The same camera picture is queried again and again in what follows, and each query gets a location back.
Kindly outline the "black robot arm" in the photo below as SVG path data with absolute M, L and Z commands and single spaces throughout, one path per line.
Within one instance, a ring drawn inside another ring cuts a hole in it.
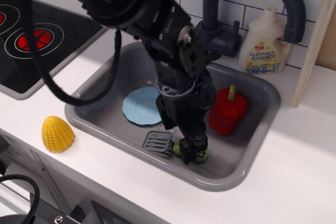
M 142 41 L 154 61 L 156 105 L 166 129 L 178 127 L 185 164 L 206 154 L 204 116 L 215 104 L 207 51 L 189 15 L 175 0 L 80 0 L 94 21 Z

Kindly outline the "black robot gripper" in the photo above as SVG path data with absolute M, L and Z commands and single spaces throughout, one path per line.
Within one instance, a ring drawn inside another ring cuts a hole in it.
M 156 106 L 164 127 L 167 130 L 178 127 L 183 138 L 187 137 L 198 145 L 194 149 L 189 140 L 180 140 L 183 163 L 188 165 L 194 160 L 207 160 L 209 151 L 204 116 L 214 106 L 214 86 L 209 83 L 194 83 L 183 93 L 172 93 L 173 89 L 168 86 L 157 88 L 159 96 Z

